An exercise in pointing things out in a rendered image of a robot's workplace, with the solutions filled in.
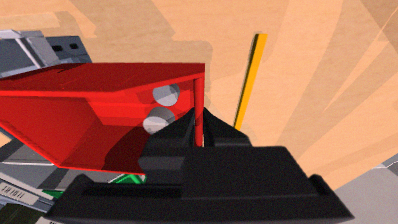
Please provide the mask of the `red bin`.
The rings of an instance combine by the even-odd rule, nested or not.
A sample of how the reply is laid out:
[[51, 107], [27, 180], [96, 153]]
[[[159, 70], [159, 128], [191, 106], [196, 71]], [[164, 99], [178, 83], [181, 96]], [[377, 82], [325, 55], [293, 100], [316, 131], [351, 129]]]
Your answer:
[[[145, 175], [143, 120], [154, 107], [175, 121], [194, 107], [202, 147], [204, 81], [199, 63], [57, 64], [0, 78], [0, 126], [59, 168]], [[177, 102], [156, 102], [153, 88], [174, 83]]]

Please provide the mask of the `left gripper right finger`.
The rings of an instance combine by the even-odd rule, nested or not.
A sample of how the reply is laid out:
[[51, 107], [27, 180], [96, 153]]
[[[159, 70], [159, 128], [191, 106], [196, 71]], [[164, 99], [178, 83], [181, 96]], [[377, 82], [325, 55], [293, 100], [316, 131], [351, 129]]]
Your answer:
[[[207, 134], [208, 132], [208, 134]], [[253, 146], [248, 135], [203, 109], [204, 147]]]

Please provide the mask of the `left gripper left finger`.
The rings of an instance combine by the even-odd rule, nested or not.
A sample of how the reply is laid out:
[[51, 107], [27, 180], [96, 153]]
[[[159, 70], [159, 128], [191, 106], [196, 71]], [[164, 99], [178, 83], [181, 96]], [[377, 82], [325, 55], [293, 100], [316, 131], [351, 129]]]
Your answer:
[[194, 147], [194, 137], [195, 110], [194, 107], [192, 107], [184, 116], [150, 135], [144, 147], [150, 145], [182, 145], [183, 147]]

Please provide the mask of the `yellow bar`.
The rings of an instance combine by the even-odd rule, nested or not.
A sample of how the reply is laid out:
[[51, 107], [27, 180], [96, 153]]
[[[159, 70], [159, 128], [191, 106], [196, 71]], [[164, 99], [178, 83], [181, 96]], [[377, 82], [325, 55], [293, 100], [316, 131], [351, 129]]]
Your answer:
[[255, 34], [233, 127], [240, 131], [268, 34]]

